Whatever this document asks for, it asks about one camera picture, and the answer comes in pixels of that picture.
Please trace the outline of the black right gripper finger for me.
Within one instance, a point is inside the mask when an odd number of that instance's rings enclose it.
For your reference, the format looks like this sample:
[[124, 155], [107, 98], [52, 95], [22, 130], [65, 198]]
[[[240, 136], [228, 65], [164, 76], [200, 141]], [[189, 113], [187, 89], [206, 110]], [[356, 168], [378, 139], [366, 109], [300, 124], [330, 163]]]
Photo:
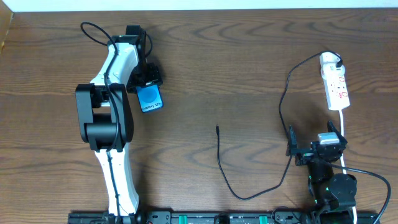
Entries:
[[335, 133], [339, 139], [344, 139], [343, 135], [337, 130], [332, 120], [327, 122], [327, 128], [329, 133]]
[[286, 156], [295, 156], [299, 152], [298, 142], [296, 134], [292, 125], [289, 126], [288, 130], [288, 143]]

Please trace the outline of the blue Galaxy smartphone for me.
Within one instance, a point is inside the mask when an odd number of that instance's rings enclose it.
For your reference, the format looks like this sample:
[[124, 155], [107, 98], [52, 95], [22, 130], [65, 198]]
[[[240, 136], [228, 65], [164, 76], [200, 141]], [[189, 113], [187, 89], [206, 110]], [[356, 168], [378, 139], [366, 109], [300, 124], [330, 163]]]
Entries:
[[137, 87], [136, 90], [141, 111], [143, 113], [158, 110], [164, 106], [160, 90], [157, 85], [147, 86], [145, 88]]

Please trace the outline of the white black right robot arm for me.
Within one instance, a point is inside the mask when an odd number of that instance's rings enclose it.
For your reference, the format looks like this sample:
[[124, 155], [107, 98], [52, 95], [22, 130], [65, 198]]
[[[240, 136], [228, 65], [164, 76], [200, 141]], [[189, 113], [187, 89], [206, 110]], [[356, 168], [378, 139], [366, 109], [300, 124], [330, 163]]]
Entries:
[[303, 218], [303, 223], [332, 223], [340, 218], [353, 221], [350, 211], [356, 205], [357, 180], [355, 176], [334, 173], [332, 165], [346, 149], [347, 140], [327, 123], [328, 131], [307, 148], [299, 148], [292, 126], [288, 129], [287, 156], [295, 158], [296, 166], [308, 168], [308, 191], [314, 197], [315, 207]]

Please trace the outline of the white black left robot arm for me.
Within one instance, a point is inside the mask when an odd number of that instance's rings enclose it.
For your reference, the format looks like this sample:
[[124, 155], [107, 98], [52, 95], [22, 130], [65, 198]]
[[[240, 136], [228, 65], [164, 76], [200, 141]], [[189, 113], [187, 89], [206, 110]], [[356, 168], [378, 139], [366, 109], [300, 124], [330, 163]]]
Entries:
[[108, 55], [98, 74], [75, 89], [80, 135], [99, 160], [109, 195], [112, 217], [132, 217], [139, 210], [129, 146], [134, 120], [128, 95], [137, 95], [143, 113], [161, 109], [163, 79], [149, 63], [152, 39], [141, 26], [127, 26], [123, 35], [107, 35]]

